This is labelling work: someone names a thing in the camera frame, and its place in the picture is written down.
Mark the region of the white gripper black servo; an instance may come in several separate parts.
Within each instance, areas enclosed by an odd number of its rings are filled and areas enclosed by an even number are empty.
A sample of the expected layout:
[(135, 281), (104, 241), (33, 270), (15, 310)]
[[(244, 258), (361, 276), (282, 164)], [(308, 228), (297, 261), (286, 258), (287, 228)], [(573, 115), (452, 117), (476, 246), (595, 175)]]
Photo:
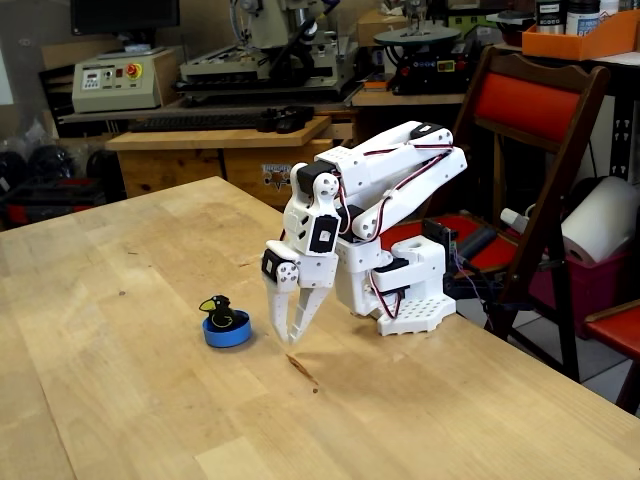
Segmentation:
[[(285, 242), (270, 240), (262, 256), (261, 271), (267, 289), (269, 319), (284, 343), (295, 344), (304, 335), (317, 310), (333, 287), (338, 255), (305, 255)], [(294, 324), (288, 327), (290, 295), (300, 295)]]

